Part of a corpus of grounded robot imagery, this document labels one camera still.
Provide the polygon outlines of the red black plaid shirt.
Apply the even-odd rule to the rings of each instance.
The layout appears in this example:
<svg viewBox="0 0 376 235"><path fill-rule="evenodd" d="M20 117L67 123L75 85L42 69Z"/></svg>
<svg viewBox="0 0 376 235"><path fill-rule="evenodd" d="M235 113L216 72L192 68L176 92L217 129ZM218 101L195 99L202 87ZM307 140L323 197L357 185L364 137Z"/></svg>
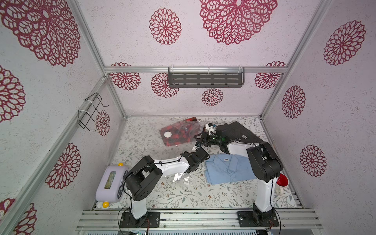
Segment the red black plaid shirt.
<svg viewBox="0 0 376 235"><path fill-rule="evenodd" d="M191 117L163 127L159 133L165 146L177 146L194 142L194 135L203 132L204 126L197 118Z"/></svg>

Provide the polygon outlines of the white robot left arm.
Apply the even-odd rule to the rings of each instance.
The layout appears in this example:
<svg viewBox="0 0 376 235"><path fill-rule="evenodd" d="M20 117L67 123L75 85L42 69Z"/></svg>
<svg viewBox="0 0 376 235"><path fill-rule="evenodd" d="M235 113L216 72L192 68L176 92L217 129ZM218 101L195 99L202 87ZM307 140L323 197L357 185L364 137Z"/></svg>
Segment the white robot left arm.
<svg viewBox="0 0 376 235"><path fill-rule="evenodd" d="M123 176L123 192L131 199L130 213L133 218L138 220L147 214L146 198L162 177L192 173L209 158L210 155L201 147L167 160L144 156Z"/></svg>

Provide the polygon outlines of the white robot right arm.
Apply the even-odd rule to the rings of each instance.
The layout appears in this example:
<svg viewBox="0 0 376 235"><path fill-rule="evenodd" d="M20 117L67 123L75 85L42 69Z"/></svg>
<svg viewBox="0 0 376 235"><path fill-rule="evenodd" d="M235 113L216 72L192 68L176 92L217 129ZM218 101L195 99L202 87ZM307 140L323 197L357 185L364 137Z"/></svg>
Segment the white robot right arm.
<svg viewBox="0 0 376 235"><path fill-rule="evenodd" d="M253 174L258 180L257 198L253 204L253 220L261 224L275 217L274 189L283 169L279 157L269 144L248 130L208 131L194 136L200 146L220 147L226 154L240 155L249 160Z"/></svg>

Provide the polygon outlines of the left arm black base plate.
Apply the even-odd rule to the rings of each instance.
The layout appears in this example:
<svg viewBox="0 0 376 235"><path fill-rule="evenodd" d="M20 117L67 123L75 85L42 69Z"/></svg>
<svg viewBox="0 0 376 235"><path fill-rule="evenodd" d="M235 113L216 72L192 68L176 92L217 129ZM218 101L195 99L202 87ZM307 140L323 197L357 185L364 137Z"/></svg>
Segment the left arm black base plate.
<svg viewBox="0 0 376 235"><path fill-rule="evenodd" d="M125 228L159 228L160 212L147 211L139 219L135 219L131 212L123 212L120 218L119 227Z"/></svg>

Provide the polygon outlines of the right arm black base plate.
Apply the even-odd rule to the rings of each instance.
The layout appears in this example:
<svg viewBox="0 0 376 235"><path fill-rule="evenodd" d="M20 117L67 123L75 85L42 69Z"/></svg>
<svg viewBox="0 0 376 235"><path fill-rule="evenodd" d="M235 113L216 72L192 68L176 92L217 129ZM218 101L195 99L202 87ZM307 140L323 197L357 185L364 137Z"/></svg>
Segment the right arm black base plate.
<svg viewBox="0 0 376 235"><path fill-rule="evenodd" d="M240 227L272 228L280 226L280 221L273 210L269 212L238 211L237 216Z"/></svg>

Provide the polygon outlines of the clear plastic vacuum bag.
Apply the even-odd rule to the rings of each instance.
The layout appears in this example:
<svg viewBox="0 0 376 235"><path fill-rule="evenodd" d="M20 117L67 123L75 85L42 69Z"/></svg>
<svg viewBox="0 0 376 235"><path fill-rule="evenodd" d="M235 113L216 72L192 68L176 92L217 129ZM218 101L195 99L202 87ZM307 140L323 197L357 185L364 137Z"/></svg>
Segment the clear plastic vacuum bag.
<svg viewBox="0 0 376 235"><path fill-rule="evenodd" d="M142 180L157 183L162 177L174 182L188 181L191 174L210 159L205 147L211 136L207 126L197 118L139 117L129 130L134 150L141 151L127 182Z"/></svg>

